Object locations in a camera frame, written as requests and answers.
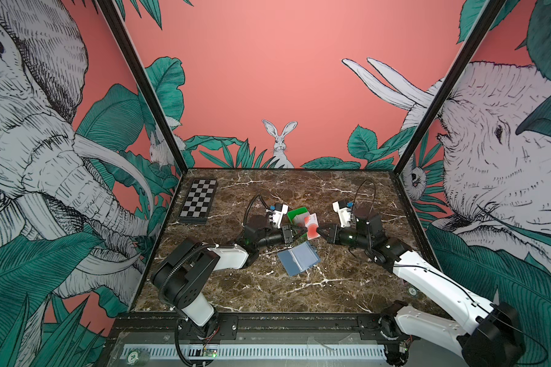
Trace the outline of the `blue card holder wallet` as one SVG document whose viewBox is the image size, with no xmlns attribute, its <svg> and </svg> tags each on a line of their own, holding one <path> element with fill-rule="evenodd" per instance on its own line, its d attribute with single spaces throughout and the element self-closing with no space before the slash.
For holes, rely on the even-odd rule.
<svg viewBox="0 0 551 367">
<path fill-rule="evenodd" d="M 300 275 L 321 262 L 315 247 L 308 241 L 281 251 L 277 255 L 290 277 Z"/>
</svg>

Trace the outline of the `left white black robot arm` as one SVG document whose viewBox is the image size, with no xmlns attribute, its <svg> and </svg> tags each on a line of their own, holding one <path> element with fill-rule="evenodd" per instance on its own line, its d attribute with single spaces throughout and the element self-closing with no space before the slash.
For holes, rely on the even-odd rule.
<svg viewBox="0 0 551 367">
<path fill-rule="evenodd" d="M 261 250 L 291 244 L 307 232 L 304 226 L 294 224 L 275 228 L 266 217 L 255 215 L 224 245 L 186 238 L 160 264 L 151 283 L 162 304 L 174 307 L 181 317 L 207 332 L 217 325 L 217 312 L 202 294 L 212 273 L 246 269 Z"/>
</svg>

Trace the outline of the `white red credit card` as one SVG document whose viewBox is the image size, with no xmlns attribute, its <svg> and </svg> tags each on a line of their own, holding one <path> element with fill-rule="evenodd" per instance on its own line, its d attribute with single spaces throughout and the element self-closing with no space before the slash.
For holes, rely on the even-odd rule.
<svg viewBox="0 0 551 367">
<path fill-rule="evenodd" d="M 305 227 L 307 229 L 307 239 L 308 240 L 314 240 L 318 237 L 320 237 L 320 234 L 318 233 L 318 217 L 316 213 L 309 214 L 305 218 Z"/>
</svg>

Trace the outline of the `green card tray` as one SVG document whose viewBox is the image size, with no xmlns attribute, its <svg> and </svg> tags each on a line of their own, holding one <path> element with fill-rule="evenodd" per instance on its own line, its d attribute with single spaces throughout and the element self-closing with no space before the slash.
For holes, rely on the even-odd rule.
<svg viewBox="0 0 551 367">
<path fill-rule="evenodd" d="M 310 217 L 310 215 L 311 214 L 306 207 L 300 207 L 287 212 L 289 222 L 295 226 L 302 227 L 305 227 L 306 219 Z"/>
</svg>

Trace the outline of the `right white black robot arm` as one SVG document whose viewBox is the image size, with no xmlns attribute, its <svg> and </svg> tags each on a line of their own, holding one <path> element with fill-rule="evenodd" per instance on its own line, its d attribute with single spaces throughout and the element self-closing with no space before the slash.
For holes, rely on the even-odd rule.
<svg viewBox="0 0 551 367">
<path fill-rule="evenodd" d="M 388 237 L 381 218 L 353 203 L 333 203 L 340 222 L 321 224 L 327 243 L 362 249 L 373 263 L 406 281 L 433 300 L 448 318 L 395 301 L 384 309 L 376 330 L 388 340 L 387 362 L 402 366 L 408 358 L 407 338 L 425 339 L 461 357 L 469 366 L 514 366 L 526 352 L 518 311 L 474 294 L 428 263 L 404 241 Z"/>
</svg>

